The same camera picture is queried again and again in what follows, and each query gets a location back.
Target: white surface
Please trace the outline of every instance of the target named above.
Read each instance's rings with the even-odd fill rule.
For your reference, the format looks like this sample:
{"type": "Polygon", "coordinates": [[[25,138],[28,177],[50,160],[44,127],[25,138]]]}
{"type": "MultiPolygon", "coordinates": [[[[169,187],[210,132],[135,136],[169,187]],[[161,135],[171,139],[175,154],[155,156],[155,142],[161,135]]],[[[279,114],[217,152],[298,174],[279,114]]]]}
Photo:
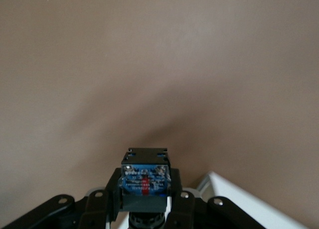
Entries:
{"type": "Polygon", "coordinates": [[[227,197],[267,229],[306,229],[297,221],[247,193],[220,175],[212,172],[210,179],[216,196],[227,197]]]}

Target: screw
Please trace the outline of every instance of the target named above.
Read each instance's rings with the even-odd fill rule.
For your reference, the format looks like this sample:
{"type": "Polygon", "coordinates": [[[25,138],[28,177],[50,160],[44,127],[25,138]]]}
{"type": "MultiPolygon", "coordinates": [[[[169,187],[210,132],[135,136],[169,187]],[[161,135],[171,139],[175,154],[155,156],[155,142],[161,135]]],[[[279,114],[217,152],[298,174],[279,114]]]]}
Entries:
{"type": "Polygon", "coordinates": [[[66,199],[66,198],[61,198],[60,200],[59,200],[59,204],[64,204],[64,203],[66,203],[68,200],[66,199]]]}
{"type": "Polygon", "coordinates": [[[189,197],[189,195],[188,195],[187,192],[182,192],[182,193],[180,194],[180,196],[181,196],[182,198],[188,198],[188,197],[189,197]]]}
{"type": "Polygon", "coordinates": [[[96,197],[96,198],[99,198],[99,197],[101,197],[101,196],[103,196],[103,193],[102,193],[102,192],[97,192],[97,193],[95,194],[95,197],[96,197]]]}
{"type": "Polygon", "coordinates": [[[223,203],[223,201],[221,199],[214,198],[214,204],[222,206],[224,203],[223,203]]]}

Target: beige wall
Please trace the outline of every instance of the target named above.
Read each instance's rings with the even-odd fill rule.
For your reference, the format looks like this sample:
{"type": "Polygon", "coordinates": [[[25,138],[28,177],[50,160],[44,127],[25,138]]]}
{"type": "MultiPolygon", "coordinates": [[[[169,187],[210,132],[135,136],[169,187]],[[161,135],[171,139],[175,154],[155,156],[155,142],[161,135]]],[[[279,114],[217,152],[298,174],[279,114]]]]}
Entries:
{"type": "Polygon", "coordinates": [[[0,0],[0,226],[168,147],[319,228],[319,0],[0,0]]]}

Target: red stripe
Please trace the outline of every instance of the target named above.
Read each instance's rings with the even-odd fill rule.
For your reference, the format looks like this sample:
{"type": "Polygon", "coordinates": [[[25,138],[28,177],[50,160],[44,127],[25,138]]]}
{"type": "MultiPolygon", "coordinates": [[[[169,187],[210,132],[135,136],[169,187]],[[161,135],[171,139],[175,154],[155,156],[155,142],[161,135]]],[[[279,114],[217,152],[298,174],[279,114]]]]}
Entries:
{"type": "Polygon", "coordinates": [[[150,192],[150,181],[147,177],[142,179],[142,195],[148,195],[150,192]]]}

